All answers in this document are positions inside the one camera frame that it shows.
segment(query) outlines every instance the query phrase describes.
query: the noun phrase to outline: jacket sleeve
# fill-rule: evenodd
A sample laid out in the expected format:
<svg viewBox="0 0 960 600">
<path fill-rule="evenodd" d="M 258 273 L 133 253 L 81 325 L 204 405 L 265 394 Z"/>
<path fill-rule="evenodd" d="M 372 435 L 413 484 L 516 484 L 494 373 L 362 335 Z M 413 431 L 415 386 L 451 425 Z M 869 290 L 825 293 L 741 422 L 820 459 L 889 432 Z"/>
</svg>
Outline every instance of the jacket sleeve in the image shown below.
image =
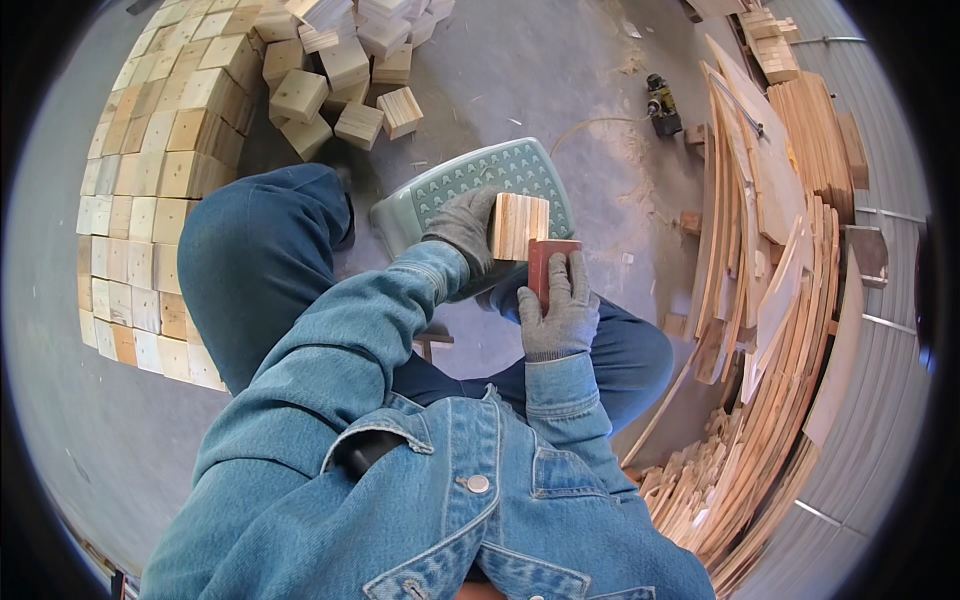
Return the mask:
<svg viewBox="0 0 960 600">
<path fill-rule="evenodd" d="M 382 406 L 414 336 L 468 277 L 459 252 L 423 242 L 304 311 L 204 436 L 194 489 L 144 569 L 143 597 L 197 597 L 250 523 L 320 475 L 337 435 Z"/>
<path fill-rule="evenodd" d="M 559 450 L 579 456 L 621 501 L 642 500 L 610 447 L 613 426 L 600 403 L 587 352 L 526 365 L 527 422 Z"/>
</svg>

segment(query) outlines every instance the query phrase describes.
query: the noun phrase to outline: hand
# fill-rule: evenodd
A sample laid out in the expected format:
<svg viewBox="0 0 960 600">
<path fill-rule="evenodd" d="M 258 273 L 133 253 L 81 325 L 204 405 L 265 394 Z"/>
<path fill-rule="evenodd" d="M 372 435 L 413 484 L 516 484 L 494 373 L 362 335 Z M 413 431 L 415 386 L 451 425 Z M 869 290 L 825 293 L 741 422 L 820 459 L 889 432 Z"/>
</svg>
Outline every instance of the hand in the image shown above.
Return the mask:
<svg viewBox="0 0 960 600">
<path fill-rule="evenodd" d="M 566 276 L 566 257 L 560 252 L 550 256 L 548 267 L 550 309 L 545 317 L 533 290 L 521 287 L 516 291 L 520 337 L 530 363 L 589 352 L 600 323 L 600 299 L 590 292 L 583 253 L 570 253 L 570 277 Z"/>
<path fill-rule="evenodd" d="M 492 187 L 470 190 L 449 200 L 430 221 L 421 241 L 446 242 L 467 260 L 471 279 L 486 275 L 493 268 L 487 226 L 495 201 L 496 189 Z"/>
</svg>

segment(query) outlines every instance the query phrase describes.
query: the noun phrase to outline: metal wall panel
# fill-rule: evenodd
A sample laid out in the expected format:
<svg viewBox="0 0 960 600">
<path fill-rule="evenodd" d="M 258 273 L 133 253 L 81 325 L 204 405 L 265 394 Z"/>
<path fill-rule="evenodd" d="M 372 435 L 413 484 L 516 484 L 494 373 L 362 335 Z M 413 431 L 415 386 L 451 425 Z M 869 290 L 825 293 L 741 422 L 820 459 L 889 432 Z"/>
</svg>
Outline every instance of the metal wall panel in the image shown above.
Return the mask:
<svg viewBox="0 0 960 600">
<path fill-rule="evenodd" d="M 777 18 L 792 16 L 803 39 L 862 36 L 832 0 L 771 0 Z M 870 190 L 858 208 L 923 218 L 929 210 L 921 160 L 903 111 L 869 43 L 793 46 L 801 68 L 819 73 L 838 111 L 856 118 L 870 164 Z M 867 289 L 866 311 L 915 327 L 914 263 L 919 224 L 856 213 L 858 225 L 883 230 L 889 283 Z M 918 363 L 915 336 L 864 321 L 850 392 L 800 499 L 843 523 L 836 527 L 799 507 L 773 536 L 736 598 L 826 598 L 855 567 L 900 489 L 924 418 L 930 377 Z"/>
</svg>

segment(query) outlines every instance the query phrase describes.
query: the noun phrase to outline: red sanding block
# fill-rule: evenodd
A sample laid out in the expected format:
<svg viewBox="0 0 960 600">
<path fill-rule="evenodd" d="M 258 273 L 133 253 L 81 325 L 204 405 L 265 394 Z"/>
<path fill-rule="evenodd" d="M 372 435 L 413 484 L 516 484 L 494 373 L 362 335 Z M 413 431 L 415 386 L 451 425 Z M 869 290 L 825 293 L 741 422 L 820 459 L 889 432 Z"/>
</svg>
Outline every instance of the red sanding block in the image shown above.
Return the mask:
<svg viewBox="0 0 960 600">
<path fill-rule="evenodd" d="M 577 240 L 530 240 L 527 287 L 537 294 L 544 315 L 550 309 L 550 269 L 547 266 L 550 256 L 557 252 L 570 256 L 571 252 L 582 247 L 583 244 Z"/>
</svg>

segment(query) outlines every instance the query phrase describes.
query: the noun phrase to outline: green plastic stool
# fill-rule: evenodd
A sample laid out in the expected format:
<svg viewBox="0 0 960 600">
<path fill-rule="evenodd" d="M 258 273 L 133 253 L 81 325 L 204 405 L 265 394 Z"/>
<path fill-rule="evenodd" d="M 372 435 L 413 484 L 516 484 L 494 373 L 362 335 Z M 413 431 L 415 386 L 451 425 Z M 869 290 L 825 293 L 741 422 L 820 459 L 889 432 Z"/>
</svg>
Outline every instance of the green plastic stool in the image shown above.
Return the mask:
<svg viewBox="0 0 960 600">
<path fill-rule="evenodd" d="M 437 209 L 474 187 L 490 185 L 504 192 L 550 201 L 550 237 L 570 239 L 576 227 L 569 198 L 550 156 L 535 137 L 523 137 L 458 156 L 407 181 L 373 205 L 373 230 L 391 258 L 420 241 Z M 525 263 L 496 261 L 482 280 L 472 281 L 450 301 L 466 300 L 522 271 Z"/>
</svg>

